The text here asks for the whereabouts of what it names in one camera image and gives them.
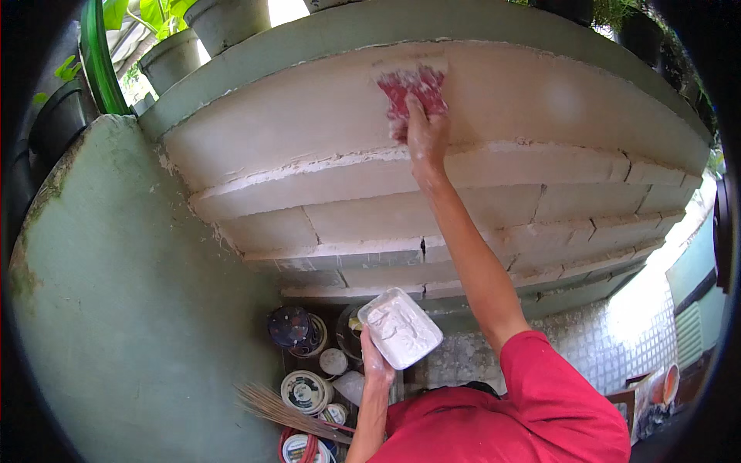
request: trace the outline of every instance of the hand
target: hand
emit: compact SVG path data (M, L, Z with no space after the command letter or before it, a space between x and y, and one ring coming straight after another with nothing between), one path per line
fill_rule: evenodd
M365 378L368 381L379 381L384 386L391 386L396 378L396 370L388 364L371 339L371 333L367 327L363 327L360 333L360 346L363 350L363 365L365 366Z
M447 115L425 115L421 101L407 93L405 103L409 109L409 128L406 143L412 158L412 175L424 187L430 181L445 177L445 150L450 138L450 120Z

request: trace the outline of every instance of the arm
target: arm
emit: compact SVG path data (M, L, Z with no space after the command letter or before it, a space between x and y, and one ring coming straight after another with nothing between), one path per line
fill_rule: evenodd
M412 175L435 215L473 316L498 357L509 338L530 327L507 270L484 242L445 173L448 117L433 115L428 120L422 104L411 93L406 103Z
M388 391L396 375L363 330L360 335L365 366L365 385L360 401L358 424L345 463L365 463L383 444L388 410Z

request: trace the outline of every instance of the person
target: person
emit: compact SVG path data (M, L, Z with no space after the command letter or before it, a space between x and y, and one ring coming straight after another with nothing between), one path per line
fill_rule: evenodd
M448 117L428 119L411 93L405 102L408 129L394 137L409 146L412 175L499 358L508 394L442 387L388 407L396 373L364 331L365 389L346 462L627 462L624 418L530 329L506 269L448 180Z

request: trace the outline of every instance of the broom bristles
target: broom bristles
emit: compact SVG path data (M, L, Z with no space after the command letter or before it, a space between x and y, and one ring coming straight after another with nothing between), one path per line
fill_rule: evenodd
M254 416L343 444L352 442L351 437L338 433L320 420L288 407L277 393L261 384L235 384L234 387L240 401L237 405Z

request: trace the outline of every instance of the red t-shirt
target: red t-shirt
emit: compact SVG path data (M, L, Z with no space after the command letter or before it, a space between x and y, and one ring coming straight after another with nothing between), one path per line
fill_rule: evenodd
M380 462L627 462L625 420L545 335L502 348L507 397L444 387L388 409Z

